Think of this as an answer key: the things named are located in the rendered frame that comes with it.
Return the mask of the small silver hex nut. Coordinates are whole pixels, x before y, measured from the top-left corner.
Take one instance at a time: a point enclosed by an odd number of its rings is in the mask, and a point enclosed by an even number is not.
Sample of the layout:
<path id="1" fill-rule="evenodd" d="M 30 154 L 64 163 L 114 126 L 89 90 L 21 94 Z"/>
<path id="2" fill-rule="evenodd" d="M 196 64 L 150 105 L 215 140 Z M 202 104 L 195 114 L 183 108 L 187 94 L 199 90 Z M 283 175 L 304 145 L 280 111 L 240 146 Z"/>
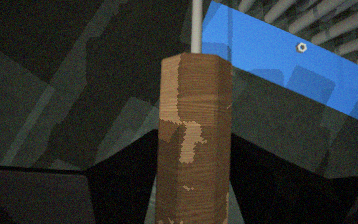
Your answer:
<path id="1" fill-rule="evenodd" d="M 300 47 L 301 47 L 302 49 L 300 49 Z M 306 50 L 307 50 L 307 47 L 306 47 L 306 44 L 304 44 L 304 43 L 299 43 L 299 44 L 297 45 L 297 47 L 296 47 L 296 51 L 299 52 L 299 53 L 302 53 L 302 52 L 304 52 L 304 51 L 306 51 Z"/>

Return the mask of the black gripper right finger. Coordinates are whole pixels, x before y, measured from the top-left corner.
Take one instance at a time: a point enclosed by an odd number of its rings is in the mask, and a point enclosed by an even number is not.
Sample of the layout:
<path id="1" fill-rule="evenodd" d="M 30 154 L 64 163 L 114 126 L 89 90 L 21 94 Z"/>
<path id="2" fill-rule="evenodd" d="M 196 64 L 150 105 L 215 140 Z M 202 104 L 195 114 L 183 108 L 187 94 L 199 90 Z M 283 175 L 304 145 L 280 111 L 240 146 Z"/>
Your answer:
<path id="1" fill-rule="evenodd" d="M 245 224 L 358 222 L 358 176 L 323 178 L 232 132 L 229 180 Z"/>

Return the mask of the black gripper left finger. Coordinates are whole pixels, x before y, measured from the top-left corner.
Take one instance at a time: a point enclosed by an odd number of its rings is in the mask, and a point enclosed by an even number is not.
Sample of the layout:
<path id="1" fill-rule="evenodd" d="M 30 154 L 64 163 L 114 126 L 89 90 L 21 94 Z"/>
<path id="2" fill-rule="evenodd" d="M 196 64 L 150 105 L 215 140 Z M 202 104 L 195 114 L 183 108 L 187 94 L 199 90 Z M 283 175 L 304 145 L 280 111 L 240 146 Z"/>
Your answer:
<path id="1" fill-rule="evenodd" d="M 86 170 L 0 166 L 0 224 L 144 224 L 158 129 Z"/>

